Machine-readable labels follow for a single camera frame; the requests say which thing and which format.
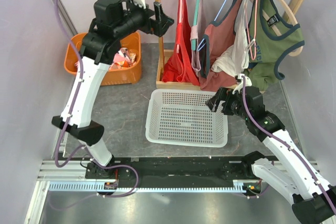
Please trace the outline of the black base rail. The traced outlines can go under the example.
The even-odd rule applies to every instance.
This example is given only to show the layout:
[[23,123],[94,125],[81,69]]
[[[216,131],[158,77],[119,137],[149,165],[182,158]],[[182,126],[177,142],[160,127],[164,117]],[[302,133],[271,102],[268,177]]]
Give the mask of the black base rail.
[[234,180],[258,180],[243,156],[234,157],[140,157],[114,158],[111,166],[127,167],[104,170],[90,162],[86,179],[116,179],[123,186],[231,186]]

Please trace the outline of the red tank top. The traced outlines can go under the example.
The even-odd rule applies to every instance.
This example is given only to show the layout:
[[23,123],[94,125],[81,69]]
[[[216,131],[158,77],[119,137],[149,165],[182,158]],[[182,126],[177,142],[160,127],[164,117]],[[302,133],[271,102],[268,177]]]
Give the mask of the red tank top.
[[192,68],[191,59],[191,27],[188,21],[188,10],[186,0],[183,0],[183,21],[182,21],[182,40],[180,52],[176,53],[176,43],[173,54],[168,59],[163,69],[163,82],[185,82],[194,86],[199,86],[199,80]]

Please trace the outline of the orange plastic bin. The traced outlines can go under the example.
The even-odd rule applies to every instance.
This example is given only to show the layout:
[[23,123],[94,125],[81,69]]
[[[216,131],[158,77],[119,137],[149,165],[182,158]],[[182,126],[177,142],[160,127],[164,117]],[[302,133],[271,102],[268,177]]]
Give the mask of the orange plastic bin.
[[[141,37],[138,32],[134,32],[131,35],[121,40],[122,47],[128,48],[130,52],[135,52],[137,55],[136,63],[126,69],[119,69],[115,71],[108,71],[103,78],[101,85],[110,86],[117,84],[135,84],[137,83],[142,74],[142,62],[141,62]],[[64,59],[65,70],[72,74],[77,74],[77,67],[75,63],[78,61],[75,51],[71,45],[68,44],[67,52]]]

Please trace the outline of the beige wooden hanger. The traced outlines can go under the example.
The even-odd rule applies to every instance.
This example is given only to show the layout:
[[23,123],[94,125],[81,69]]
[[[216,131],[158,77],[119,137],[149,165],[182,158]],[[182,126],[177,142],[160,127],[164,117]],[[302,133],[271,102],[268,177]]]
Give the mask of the beige wooden hanger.
[[[277,1],[278,1],[278,2],[282,5],[282,7],[284,8],[284,11],[285,11],[284,14],[287,14],[287,16],[288,16],[288,20],[289,20],[289,21],[286,21],[286,22],[292,24],[293,26],[296,25],[296,24],[298,24],[298,21],[297,21],[295,15],[294,15],[293,11],[290,9],[290,7],[289,7],[288,4],[285,2],[285,0],[277,0]],[[266,19],[266,18],[268,19],[268,18],[269,18],[269,15],[266,14],[265,11],[263,11],[263,17],[264,17],[265,19]],[[275,32],[276,35],[281,35],[280,30],[279,30],[278,28],[272,28],[272,29],[273,29],[273,31]],[[295,49],[294,51],[290,52],[290,53],[289,53],[289,56],[291,56],[291,57],[296,57],[296,56],[298,56],[298,55],[301,54],[302,50],[303,50],[303,46],[301,46],[301,47],[299,47],[298,49]]]

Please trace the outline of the white plastic basket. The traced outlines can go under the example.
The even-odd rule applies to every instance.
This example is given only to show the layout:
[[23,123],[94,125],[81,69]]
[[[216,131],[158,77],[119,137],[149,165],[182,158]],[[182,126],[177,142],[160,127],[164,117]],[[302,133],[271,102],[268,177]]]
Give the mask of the white plastic basket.
[[221,148],[228,142],[228,119],[205,104],[214,92],[156,89],[146,116],[145,137],[151,143]]

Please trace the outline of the white tank top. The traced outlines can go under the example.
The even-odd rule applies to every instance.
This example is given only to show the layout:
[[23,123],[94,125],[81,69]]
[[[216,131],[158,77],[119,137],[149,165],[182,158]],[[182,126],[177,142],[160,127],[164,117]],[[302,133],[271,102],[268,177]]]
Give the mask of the white tank top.
[[248,41],[246,35],[245,15],[248,0],[242,0],[234,22],[234,43],[226,49],[213,63],[213,72],[225,72],[235,77],[248,67]]

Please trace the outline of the teal plastic hanger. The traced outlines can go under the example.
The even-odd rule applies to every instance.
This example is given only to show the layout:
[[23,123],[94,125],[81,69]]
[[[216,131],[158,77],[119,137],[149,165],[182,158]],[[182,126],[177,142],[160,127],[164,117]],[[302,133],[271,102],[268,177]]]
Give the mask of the teal plastic hanger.
[[195,2],[195,10],[194,10],[194,18],[193,18],[193,26],[191,27],[191,50],[195,51],[197,48],[198,41],[198,23],[201,18],[201,0],[196,0]]

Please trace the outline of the green tank top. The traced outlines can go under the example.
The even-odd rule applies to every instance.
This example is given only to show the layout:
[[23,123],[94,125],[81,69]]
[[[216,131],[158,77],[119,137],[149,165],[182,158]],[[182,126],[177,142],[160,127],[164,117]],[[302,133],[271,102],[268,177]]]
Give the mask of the green tank top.
[[[263,17],[263,11],[269,18]],[[279,14],[274,0],[258,0],[257,7],[257,56],[251,60],[244,74],[250,78],[254,87],[265,92],[267,88],[285,78],[279,71],[281,62],[290,52],[304,46],[300,24],[292,25]],[[251,11],[248,28],[253,37],[254,10]],[[272,28],[278,28],[281,35],[276,35]]]

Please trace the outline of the patterned clothes in bin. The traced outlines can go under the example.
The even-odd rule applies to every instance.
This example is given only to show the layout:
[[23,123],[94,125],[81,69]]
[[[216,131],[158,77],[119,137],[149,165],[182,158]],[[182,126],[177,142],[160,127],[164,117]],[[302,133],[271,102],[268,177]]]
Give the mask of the patterned clothes in bin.
[[130,68],[136,61],[137,54],[135,52],[130,52],[126,47],[122,47],[115,54],[113,62],[109,65],[108,71]]

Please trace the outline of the dusty rose tank top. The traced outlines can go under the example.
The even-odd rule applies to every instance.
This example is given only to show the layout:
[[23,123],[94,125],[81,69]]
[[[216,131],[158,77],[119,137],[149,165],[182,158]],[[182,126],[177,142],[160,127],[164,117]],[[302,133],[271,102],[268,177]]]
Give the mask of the dusty rose tank top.
[[221,87],[231,87],[236,79],[224,71],[214,72],[211,67],[215,60],[234,44],[235,22],[243,0],[233,0],[230,8],[220,20],[214,20],[205,29],[204,46],[200,50],[200,89],[216,92]]

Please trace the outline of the mauve tank top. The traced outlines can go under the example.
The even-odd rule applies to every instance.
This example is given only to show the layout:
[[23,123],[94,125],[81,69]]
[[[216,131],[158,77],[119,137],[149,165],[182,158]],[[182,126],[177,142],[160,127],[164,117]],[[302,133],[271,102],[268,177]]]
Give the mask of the mauve tank top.
[[[201,18],[200,18],[200,21],[198,23],[198,45],[202,39],[202,35],[201,35],[201,31],[202,31],[202,18],[203,18],[203,0],[201,0]],[[199,51],[197,51],[197,48],[195,51],[192,51],[192,59],[191,59],[191,64],[192,64],[192,68],[193,70],[195,71],[196,75],[198,76],[198,73],[200,72],[201,70],[201,63],[200,63],[200,59],[199,59]]]

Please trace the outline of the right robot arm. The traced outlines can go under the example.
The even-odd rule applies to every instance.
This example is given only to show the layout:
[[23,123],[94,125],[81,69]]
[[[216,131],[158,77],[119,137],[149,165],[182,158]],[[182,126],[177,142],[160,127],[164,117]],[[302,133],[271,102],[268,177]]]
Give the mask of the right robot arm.
[[286,170],[282,172],[254,151],[244,156],[240,166],[245,178],[256,176],[280,193],[300,223],[322,223],[335,216],[335,186],[307,161],[280,119],[265,109],[258,88],[220,88],[205,104],[212,112],[221,109],[224,115],[243,119],[249,132],[271,150]]

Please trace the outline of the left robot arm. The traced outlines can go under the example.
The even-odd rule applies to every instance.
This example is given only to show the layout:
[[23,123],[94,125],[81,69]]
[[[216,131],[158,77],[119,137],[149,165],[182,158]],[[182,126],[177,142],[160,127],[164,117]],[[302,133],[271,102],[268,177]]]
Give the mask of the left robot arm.
[[95,18],[79,49],[70,43],[79,66],[72,91],[61,115],[52,118],[52,125],[61,130],[57,144],[65,133],[77,138],[97,165],[97,173],[111,178],[115,173],[113,155],[102,137],[104,127],[91,119],[92,108],[101,82],[121,49],[121,40],[140,30],[162,37],[174,20],[168,17],[160,2],[154,9],[137,5],[135,0],[97,0]]

